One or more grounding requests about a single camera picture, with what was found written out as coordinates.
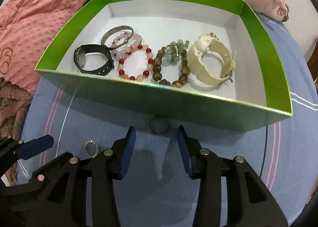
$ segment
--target red and pink beaded bracelet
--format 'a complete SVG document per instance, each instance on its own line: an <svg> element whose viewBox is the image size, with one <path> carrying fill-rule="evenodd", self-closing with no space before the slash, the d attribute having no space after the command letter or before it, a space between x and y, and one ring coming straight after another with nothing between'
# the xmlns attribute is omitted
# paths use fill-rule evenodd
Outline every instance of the red and pink beaded bracelet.
<svg viewBox="0 0 318 227"><path fill-rule="evenodd" d="M129 77L127 74L125 74L125 71L124 71L125 60L127 59L127 57L129 55L131 55L136 50L145 51L147 59L148 59L147 70L145 70L142 75L138 75L137 78L134 77L134 76ZM147 78L149 76L150 72L152 71L152 64L154 63L154 60L152 59L153 58L153 54L151 53L151 49L149 48L148 45L139 44L137 46L136 50L135 49L126 48L126 50L125 50L126 53L121 55L121 58L118 61L119 65L118 65L118 68L117 68L117 71L119 73L119 77L121 77L123 79L130 79L130 80L136 80L137 79L137 81L143 81L144 78Z"/></svg>

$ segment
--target blue gripper pad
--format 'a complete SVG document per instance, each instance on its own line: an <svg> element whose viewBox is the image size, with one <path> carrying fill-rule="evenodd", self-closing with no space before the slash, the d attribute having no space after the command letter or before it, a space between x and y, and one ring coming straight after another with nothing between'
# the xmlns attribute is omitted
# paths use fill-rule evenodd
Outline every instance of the blue gripper pad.
<svg viewBox="0 0 318 227"><path fill-rule="evenodd" d="M125 146L125 149L121 156L121 162L120 162L120 172L119 176L121 179L124 178L124 176L127 174L128 167L130 164L130 159L133 154L135 142L136 142L136 129L131 126L127 132L126 135L127 144Z"/></svg>
<svg viewBox="0 0 318 227"><path fill-rule="evenodd" d="M193 176L192 158L191 158L187 143L185 141L186 138L187 138L187 135L183 129L183 126L181 126L181 125L178 126L178 128L177 128L177 140L178 140L179 150L181 153L185 172L191 178Z"/></svg>
<svg viewBox="0 0 318 227"><path fill-rule="evenodd" d="M18 159L28 160L52 148L53 144L54 138L50 135L45 135L22 144L21 147L16 150L16 156Z"/></svg>

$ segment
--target metal bracelet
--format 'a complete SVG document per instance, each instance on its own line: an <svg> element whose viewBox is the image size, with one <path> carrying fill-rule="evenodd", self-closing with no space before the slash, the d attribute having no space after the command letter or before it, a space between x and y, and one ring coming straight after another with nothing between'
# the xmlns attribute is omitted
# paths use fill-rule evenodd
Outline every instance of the metal bracelet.
<svg viewBox="0 0 318 227"><path fill-rule="evenodd" d="M124 41L114 47L110 47L109 50L113 50L113 49L118 49L123 45L126 45L128 43L128 41L131 39L131 37L134 35L134 30L133 28L131 28L130 26L127 25L122 25L122 26L117 26L115 28L112 28L111 30L107 31L104 36L101 38L101 45L104 45L106 40L113 34L115 34L116 32L122 31L122 30L130 30L131 34L130 36L128 36L127 38L124 39Z"/></svg>
<svg viewBox="0 0 318 227"><path fill-rule="evenodd" d="M93 144L95 146L96 152L93 155L89 154L86 150L88 144ZM98 145L93 140L88 140L84 145L84 152L89 158L96 157L98 155L98 150Z"/></svg>

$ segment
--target pink beaded bracelet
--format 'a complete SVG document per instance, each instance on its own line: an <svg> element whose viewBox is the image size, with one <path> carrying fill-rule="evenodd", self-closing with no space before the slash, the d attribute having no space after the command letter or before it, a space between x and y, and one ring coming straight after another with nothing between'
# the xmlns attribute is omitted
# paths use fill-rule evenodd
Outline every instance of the pink beaded bracelet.
<svg viewBox="0 0 318 227"><path fill-rule="evenodd" d="M116 46L118 41L126 38L128 34L129 34L128 32L125 32L117 36L115 39L113 39L111 47ZM134 43L131 44L129 47L123 49L122 51L117 51L114 49L114 50L111 50L110 53L114 56L114 58L121 57L124 54L130 55L131 52L134 52L137 50L138 45L140 45L142 42L141 36L136 33L134 33L133 39L134 39Z"/></svg>
<svg viewBox="0 0 318 227"><path fill-rule="evenodd" d="M145 70L142 75L138 75L137 78L135 78L134 76L129 77L127 74L125 74L124 63L125 63L125 60L127 59L127 57L129 55L131 55L132 53L134 53L135 51L137 51L137 50L143 50L143 51L146 52L146 56L147 56L147 59L148 59L147 70ZM119 77L121 77L123 79L130 79L130 80L136 80L137 79L137 81L143 81L144 78L148 77L150 72L152 71L152 65L154 63L154 60L152 59L153 58L153 54L151 53L151 49L149 48L148 45L139 44L137 46L137 49L131 49L129 47L129 48L126 48L125 51L126 51L126 53L122 54L120 60L118 61L119 64L118 64L118 67L117 67L117 71L119 73Z"/></svg>

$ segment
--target black watch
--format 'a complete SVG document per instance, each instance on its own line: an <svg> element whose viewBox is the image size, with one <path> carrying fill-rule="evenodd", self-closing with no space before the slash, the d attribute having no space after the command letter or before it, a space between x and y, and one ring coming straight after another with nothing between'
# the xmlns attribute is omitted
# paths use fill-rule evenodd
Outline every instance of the black watch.
<svg viewBox="0 0 318 227"><path fill-rule="evenodd" d="M86 54L88 53L101 53L104 54L108 61L102 67L87 71L82 69L86 62ZM88 45L81 45L74 51L74 63L77 68L80 70L81 73L91 74L91 75L107 75L111 70L115 68L114 60L112 59L112 55L109 51L109 48L105 45L98 45L98 44L88 44Z"/></svg>

